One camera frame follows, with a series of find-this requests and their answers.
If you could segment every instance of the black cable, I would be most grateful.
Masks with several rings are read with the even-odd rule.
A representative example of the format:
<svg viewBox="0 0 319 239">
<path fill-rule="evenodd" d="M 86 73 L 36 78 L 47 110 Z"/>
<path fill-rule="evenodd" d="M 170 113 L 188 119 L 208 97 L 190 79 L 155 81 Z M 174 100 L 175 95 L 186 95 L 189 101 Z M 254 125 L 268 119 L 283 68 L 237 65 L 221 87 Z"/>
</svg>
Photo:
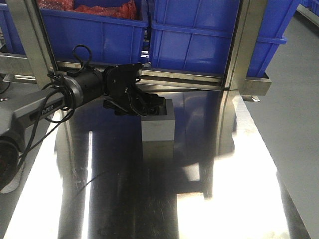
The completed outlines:
<svg viewBox="0 0 319 239">
<path fill-rule="evenodd" d="M 34 122 L 34 125 L 33 125 L 33 128 L 32 128 L 32 133 L 31 133 L 31 136 L 30 136 L 30 139 L 29 139 L 29 142 L 28 142 L 28 145 L 26 146 L 25 148 L 25 151 L 24 153 L 19 157 L 21 158 L 17 168 L 16 168 L 16 172 L 18 172 L 21 168 L 21 166 L 23 165 L 24 161 L 25 161 L 25 158 L 27 156 L 27 154 L 30 152 L 30 148 L 32 146 L 32 143 L 33 143 L 33 140 L 34 140 L 34 137 L 35 137 L 35 133 L 36 133 L 36 130 L 38 128 L 38 124 L 39 124 L 39 121 L 40 121 L 40 118 L 41 118 L 41 112 L 42 110 L 45 108 L 45 105 L 46 103 L 48 102 L 49 98 L 55 94 L 59 93 L 58 90 L 55 90 L 55 91 L 52 91 L 51 93 L 49 93 L 45 99 L 42 101 L 40 107 L 38 108 L 38 113 L 37 113 L 37 116 L 36 116 L 36 119 L 35 119 L 35 122 Z"/>
<path fill-rule="evenodd" d="M 132 108 L 132 110 L 137 113 L 139 116 L 147 116 L 147 112 L 144 113 L 144 112 L 140 112 L 138 109 L 135 108 L 135 106 L 133 106 L 132 104 L 132 100 L 131 100 L 131 95 L 130 94 L 127 94 L 128 97 L 129 97 L 129 103 L 130 103 L 130 107 Z"/>
<path fill-rule="evenodd" d="M 0 95 L 6 92 L 9 89 L 10 85 L 11 85 L 11 82 L 9 82 L 8 86 L 3 91 L 0 92 Z"/>
<path fill-rule="evenodd" d="M 65 84 L 64 77 L 63 77 L 62 74 L 59 74 L 58 79 L 59 79 L 58 81 L 49 83 L 49 84 L 45 85 L 42 88 L 42 89 L 46 89 L 49 86 L 53 86 L 53 88 L 56 89 L 56 90 L 51 92 L 48 96 L 46 96 L 46 98 L 43 100 L 41 106 L 38 109 L 39 111 L 38 111 L 36 120 L 35 120 L 34 125 L 33 125 L 33 129 L 32 129 L 30 140 L 28 142 L 27 147 L 25 148 L 24 153 L 19 157 L 19 158 L 21 158 L 21 161 L 19 162 L 17 170 L 19 170 L 21 168 L 23 162 L 25 161 L 25 158 L 26 158 L 27 154 L 31 150 L 33 150 L 44 139 L 46 139 L 56 128 L 58 128 L 60 126 L 60 124 L 62 124 L 63 122 L 66 122 L 67 120 L 69 120 L 74 115 L 75 108 L 76 108 L 75 95 L 74 95 L 73 91 L 69 87 L 67 87 L 67 85 Z M 36 130 L 37 130 L 37 127 L 38 127 L 38 123 L 39 123 L 40 118 L 41 118 L 41 112 L 45 108 L 45 105 L 46 105 L 47 101 L 49 100 L 49 98 L 52 97 L 53 95 L 57 94 L 57 93 L 62 93 L 65 96 L 67 103 L 70 104 L 68 106 L 68 108 L 71 109 L 71 110 L 60 121 L 55 121 L 55 120 L 51 120 L 49 118 L 45 118 L 47 121 L 52 122 L 52 123 L 56 123 L 57 125 L 52 130 L 50 130 L 50 132 L 48 132 L 44 137 L 42 137 L 37 143 L 32 145 L 34 137 L 35 137 L 35 133 L 36 133 Z"/>
<path fill-rule="evenodd" d="M 80 195 L 80 193 L 90 184 L 92 183 L 95 179 L 97 179 L 98 177 L 102 176 L 105 173 L 109 173 L 110 171 L 103 171 L 102 173 L 99 173 L 98 175 L 96 175 L 95 177 L 93 177 L 89 182 L 87 182 L 78 192 L 77 194 L 73 197 L 72 201 L 78 197 Z"/>
<path fill-rule="evenodd" d="M 75 50 L 76 48 L 78 47 L 83 47 L 85 49 L 87 49 L 87 51 L 89 52 L 89 59 L 87 60 L 86 63 L 83 62 L 83 60 L 76 54 Z M 78 74 L 80 73 L 84 68 L 88 67 L 89 64 L 90 64 L 90 61 L 92 60 L 92 51 L 89 47 L 87 47 L 86 45 L 83 45 L 83 44 L 79 44 L 77 46 L 75 46 L 73 49 L 72 49 L 72 54 L 73 56 L 80 62 L 80 65 L 81 65 L 81 68 L 76 71 L 74 74 Z"/>
<path fill-rule="evenodd" d="M 117 104 L 115 101 L 109 99 L 109 98 L 104 98 L 107 102 L 115 105 L 116 107 L 118 107 L 119 109 L 123 110 L 125 113 L 129 114 L 130 112 L 128 112 L 125 108 L 123 108 L 122 106 L 120 106 L 119 104 Z"/>
</svg>

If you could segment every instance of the blue plastic bin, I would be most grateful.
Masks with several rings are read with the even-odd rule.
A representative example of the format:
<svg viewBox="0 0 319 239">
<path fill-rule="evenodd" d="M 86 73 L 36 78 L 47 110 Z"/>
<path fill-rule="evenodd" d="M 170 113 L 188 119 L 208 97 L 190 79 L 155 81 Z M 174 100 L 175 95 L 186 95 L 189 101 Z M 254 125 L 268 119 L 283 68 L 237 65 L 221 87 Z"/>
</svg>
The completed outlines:
<svg viewBox="0 0 319 239">
<path fill-rule="evenodd" d="M 248 76 L 262 77 L 285 38 L 259 37 Z M 224 74 L 231 33 L 152 22 L 152 67 Z"/>
<path fill-rule="evenodd" d="M 260 36 L 282 37 L 300 0 L 269 0 Z M 239 0 L 157 0 L 157 23 L 232 31 Z"/>
<path fill-rule="evenodd" d="M 300 0 L 300 4 L 305 7 L 311 7 L 313 4 L 312 0 Z"/>
<path fill-rule="evenodd" d="M 319 1 L 318 0 L 313 0 L 311 11 L 317 16 L 319 16 Z"/>
<path fill-rule="evenodd" d="M 120 6 L 128 0 L 75 0 L 80 4 Z M 41 9 L 54 55 L 57 59 L 74 59 L 72 49 L 87 45 L 93 61 L 113 64 L 138 62 L 148 26 L 148 7 L 145 0 L 136 0 L 141 20 L 120 19 L 79 12 Z M 22 43 L 6 4 L 0 4 L 0 26 L 10 53 L 24 54 Z"/>
</svg>

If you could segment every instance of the metal table surface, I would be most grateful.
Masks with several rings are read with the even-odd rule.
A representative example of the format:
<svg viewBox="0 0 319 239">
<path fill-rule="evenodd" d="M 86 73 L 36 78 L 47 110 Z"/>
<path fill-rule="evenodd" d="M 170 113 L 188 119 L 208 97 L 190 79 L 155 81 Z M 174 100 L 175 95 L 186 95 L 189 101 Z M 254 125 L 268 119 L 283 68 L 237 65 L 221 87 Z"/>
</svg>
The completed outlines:
<svg viewBox="0 0 319 239">
<path fill-rule="evenodd" d="M 94 100 L 29 156 L 26 182 L 0 194 L 0 237 L 298 238 L 289 195 L 238 92 L 161 94 L 174 104 L 172 161 L 143 158 L 140 117 Z"/>
</svg>

